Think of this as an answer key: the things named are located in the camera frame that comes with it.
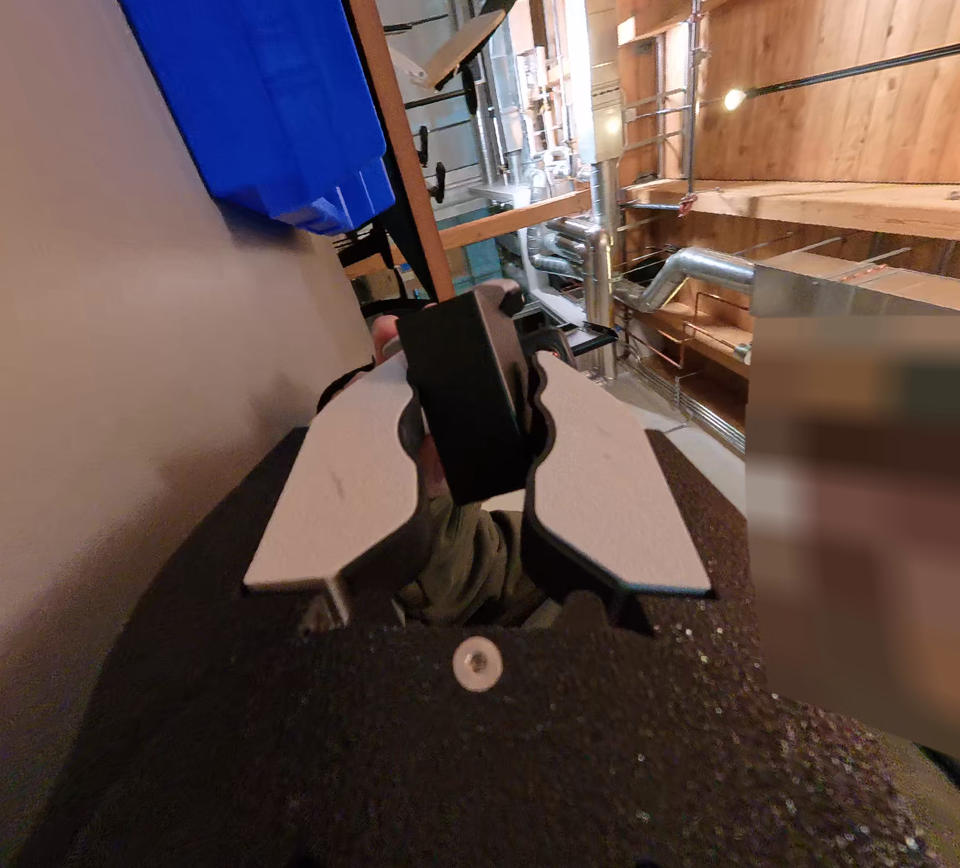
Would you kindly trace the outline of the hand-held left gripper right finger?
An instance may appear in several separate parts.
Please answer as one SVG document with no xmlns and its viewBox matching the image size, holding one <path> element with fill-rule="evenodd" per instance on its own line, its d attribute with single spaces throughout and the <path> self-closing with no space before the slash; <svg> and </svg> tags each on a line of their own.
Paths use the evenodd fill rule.
<svg viewBox="0 0 960 868">
<path fill-rule="evenodd" d="M 631 409 L 554 354 L 531 359 L 546 429 L 525 520 L 559 559 L 619 593 L 707 595 L 710 577 Z"/>
</svg>

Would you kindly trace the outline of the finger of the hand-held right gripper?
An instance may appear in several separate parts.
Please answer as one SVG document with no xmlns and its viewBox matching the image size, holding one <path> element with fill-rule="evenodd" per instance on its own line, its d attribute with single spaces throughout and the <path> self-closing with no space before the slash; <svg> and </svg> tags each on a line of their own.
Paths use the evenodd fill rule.
<svg viewBox="0 0 960 868">
<path fill-rule="evenodd" d="M 471 290 L 478 301 L 512 319 L 525 307 L 521 285 L 513 279 L 489 279 Z"/>
</svg>

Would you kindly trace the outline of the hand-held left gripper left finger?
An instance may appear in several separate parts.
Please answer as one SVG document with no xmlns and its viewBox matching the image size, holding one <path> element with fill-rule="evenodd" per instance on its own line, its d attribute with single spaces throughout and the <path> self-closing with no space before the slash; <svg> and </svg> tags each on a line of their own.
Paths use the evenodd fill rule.
<svg viewBox="0 0 960 868">
<path fill-rule="evenodd" d="M 332 627 L 393 618 L 429 558 L 416 392 L 394 351 L 313 418 L 244 575 L 249 592 L 313 595 Z"/>
</svg>

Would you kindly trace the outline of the black network switch box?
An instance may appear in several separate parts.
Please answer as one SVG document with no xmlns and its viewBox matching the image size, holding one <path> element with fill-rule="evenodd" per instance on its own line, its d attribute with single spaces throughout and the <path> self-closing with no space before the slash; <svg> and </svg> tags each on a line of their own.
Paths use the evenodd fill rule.
<svg viewBox="0 0 960 868">
<path fill-rule="evenodd" d="M 524 488 L 529 366 L 513 319 L 471 289 L 403 316 L 398 329 L 453 500 L 485 502 Z"/>
</svg>

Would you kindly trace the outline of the silver elbow pipe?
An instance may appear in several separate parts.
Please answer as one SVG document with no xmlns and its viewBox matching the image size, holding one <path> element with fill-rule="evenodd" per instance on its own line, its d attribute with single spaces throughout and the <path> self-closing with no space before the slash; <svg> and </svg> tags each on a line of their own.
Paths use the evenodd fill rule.
<svg viewBox="0 0 960 868">
<path fill-rule="evenodd" d="M 632 310 L 649 313 L 664 308 L 690 280 L 751 295 L 754 266 L 735 254 L 688 246 L 670 254 L 648 285 L 622 277 L 611 284 L 611 296 Z"/>
</svg>

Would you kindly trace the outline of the beige rounded panel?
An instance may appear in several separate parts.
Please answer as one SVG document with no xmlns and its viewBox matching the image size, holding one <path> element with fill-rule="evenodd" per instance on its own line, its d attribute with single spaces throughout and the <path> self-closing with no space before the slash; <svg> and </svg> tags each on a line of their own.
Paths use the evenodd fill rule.
<svg viewBox="0 0 960 868">
<path fill-rule="evenodd" d="M 505 18 L 505 10 L 499 8 L 467 20 L 427 60 L 421 86 L 438 91 L 462 65 L 474 58 Z"/>
</svg>

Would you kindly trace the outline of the blue plastic bin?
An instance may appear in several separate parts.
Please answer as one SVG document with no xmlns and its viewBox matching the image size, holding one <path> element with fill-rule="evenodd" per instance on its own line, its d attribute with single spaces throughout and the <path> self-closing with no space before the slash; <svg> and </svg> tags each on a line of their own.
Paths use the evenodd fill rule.
<svg viewBox="0 0 960 868">
<path fill-rule="evenodd" d="M 392 207 L 342 0 L 119 0 L 209 193 L 315 233 Z"/>
</svg>

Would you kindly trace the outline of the black ceiling rod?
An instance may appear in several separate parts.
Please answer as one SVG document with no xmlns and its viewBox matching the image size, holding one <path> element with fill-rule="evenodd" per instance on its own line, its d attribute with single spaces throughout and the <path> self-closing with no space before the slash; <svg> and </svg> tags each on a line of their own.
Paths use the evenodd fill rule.
<svg viewBox="0 0 960 868">
<path fill-rule="evenodd" d="M 772 83 L 769 85 L 750 87 L 743 91 L 743 95 L 745 99 L 752 99 L 772 94 L 781 94 L 802 88 L 831 83 L 834 81 L 857 78 L 862 75 L 873 74 L 884 70 L 906 68 L 913 65 L 947 58 L 954 58 L 957 56 L 959 56 L 959 43 L 953 43 L 950 45 L 937 46 L 911 52 L 906 55 L 876 60 L 870 63 L 865 63 L 862 65 L 860 64 L 844 69 L 818 72 L 804 77 Z"/>
</svg>

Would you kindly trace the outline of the vertical metal duct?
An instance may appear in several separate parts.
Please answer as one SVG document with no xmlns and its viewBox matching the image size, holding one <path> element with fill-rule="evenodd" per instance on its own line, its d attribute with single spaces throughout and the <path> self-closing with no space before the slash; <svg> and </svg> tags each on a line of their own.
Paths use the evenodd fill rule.
<svg viewBox="0 0 960 868">
<path fill-rule="evenodd" d="M 591 162 L 590 321 L 616 325 L 613 266 L 618 242 L 618 165 L 623 152 L 617 0 L 584 0 L 589 48 Z"/>
</svg>

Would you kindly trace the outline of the corrugated metal duct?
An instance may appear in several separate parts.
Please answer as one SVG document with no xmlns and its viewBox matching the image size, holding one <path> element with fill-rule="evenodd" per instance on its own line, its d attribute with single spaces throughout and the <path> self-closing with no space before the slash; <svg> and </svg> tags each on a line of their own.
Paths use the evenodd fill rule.
<svg viewBox="0 0 960 868">
<path fill-rule="evenodd" d="M 478 16 L 486 0 L 467 0 L 470 14 Z M 497 143 L 498 180 L 516 186 L 522 179 L 522 125 L 519 122 L 517 85 L 513 78 L 509 23 L 504 20 L 482 52 L 486 101 L 493 117 Z"/>
</svg>

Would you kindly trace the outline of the rectangular metal duct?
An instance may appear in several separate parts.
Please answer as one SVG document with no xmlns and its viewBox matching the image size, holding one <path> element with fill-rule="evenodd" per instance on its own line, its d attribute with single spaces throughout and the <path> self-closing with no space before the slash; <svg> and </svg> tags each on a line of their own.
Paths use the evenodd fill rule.
<svg viewBox="0 0 960 868">
<path fill-rule="evenodd" d="M 750 314 L 756 319 L 959 313 L 958 280 L 884 262 L 794 251 L 754 266 Z"/>
</svg>

